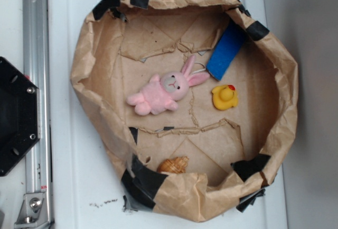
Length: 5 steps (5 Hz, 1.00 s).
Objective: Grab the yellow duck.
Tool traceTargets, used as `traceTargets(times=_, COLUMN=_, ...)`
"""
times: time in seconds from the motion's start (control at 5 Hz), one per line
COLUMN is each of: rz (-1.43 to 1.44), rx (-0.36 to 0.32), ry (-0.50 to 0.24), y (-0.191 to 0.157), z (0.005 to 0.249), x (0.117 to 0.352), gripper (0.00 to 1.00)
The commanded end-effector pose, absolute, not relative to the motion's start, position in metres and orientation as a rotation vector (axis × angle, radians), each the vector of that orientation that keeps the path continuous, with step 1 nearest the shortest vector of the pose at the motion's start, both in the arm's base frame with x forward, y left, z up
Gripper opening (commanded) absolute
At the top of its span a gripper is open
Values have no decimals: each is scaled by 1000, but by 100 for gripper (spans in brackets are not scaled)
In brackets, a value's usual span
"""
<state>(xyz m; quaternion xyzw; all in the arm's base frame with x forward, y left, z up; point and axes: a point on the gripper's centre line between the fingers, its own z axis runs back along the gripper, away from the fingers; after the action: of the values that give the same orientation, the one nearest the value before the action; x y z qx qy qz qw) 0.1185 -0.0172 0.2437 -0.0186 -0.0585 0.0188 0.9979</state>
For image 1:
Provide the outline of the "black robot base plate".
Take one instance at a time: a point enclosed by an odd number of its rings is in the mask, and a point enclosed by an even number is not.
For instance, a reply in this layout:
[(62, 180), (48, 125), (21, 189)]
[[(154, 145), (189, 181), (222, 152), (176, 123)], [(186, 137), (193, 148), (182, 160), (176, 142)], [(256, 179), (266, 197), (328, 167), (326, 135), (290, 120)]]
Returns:
[(1, 176), (22, 160), (40, 139), (39, 89), (1, 57)]

